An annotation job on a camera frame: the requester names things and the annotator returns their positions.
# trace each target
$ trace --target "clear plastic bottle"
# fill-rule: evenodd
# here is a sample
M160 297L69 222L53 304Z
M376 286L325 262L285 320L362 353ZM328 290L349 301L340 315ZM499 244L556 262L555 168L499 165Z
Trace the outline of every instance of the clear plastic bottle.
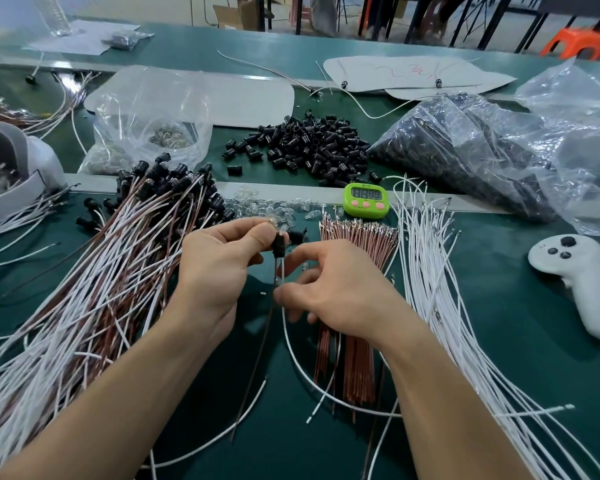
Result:
M64 10L58 0L33 0L38 7L49 31L58 37L71 35L69 20L66 19Z

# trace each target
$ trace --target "controller button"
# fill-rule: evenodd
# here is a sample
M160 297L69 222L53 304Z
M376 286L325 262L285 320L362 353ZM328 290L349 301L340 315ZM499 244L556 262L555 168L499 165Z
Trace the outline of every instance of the controller button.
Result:
M570 248L576 245L576 240L574 237L566 235L560 240L560 244L563 245L565 248Z

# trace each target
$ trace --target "left hand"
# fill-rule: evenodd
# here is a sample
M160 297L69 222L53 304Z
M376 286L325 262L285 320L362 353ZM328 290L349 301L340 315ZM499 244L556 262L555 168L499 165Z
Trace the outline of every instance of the left hand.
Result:
M263 217L249 217L193 231L184 238L178 286L173 294L188 320L197 321L219 344L235 322L247 266L263 261L276 228Z

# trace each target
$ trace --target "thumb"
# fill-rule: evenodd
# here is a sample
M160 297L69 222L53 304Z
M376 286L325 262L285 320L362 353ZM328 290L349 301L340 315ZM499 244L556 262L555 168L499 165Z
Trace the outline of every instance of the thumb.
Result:
M260 223L252 227L234 245L245 261L250 261L256 254L270 249L278 231L268 222Z
M314 286L313 283L309 285L285 283L273 291L273 299L284 308L312 312L314 311L313 304L315 302L312 297Z

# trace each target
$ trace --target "forearm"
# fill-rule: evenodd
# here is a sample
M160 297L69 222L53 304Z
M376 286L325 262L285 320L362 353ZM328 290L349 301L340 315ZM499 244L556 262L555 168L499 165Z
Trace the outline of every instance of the forearm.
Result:
M152 329L0 470L0 480L132 479L213 350L177 297Z
M408 327L383 351L391 368L420 480L531 480L502 428L410 311Z

